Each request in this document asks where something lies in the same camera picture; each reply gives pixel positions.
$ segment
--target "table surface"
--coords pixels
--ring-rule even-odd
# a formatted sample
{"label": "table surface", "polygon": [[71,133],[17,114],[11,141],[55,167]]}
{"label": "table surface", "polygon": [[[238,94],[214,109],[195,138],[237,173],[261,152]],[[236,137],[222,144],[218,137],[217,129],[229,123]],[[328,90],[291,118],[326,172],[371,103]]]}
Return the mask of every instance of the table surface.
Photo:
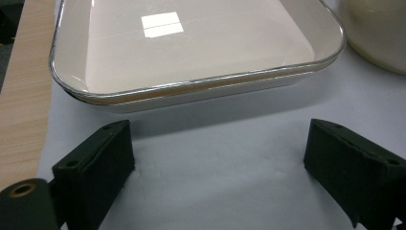
{"label": "table surface", "polygon": [[0,190],[35,177],[48,123],[55,0],[26,0],[0,94]]}

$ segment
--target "glass baking dish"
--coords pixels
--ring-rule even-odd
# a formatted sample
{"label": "glass baking dish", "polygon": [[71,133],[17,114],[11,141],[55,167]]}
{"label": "glass baking dish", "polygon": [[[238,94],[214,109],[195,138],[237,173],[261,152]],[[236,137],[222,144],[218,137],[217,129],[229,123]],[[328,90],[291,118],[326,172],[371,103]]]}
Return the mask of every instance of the glass baking dish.
{"label": "glass baking dish", "polygon": [[129,112],[288,85],[344,46],[319,0],[62,0],[50,67],[76,99]]}

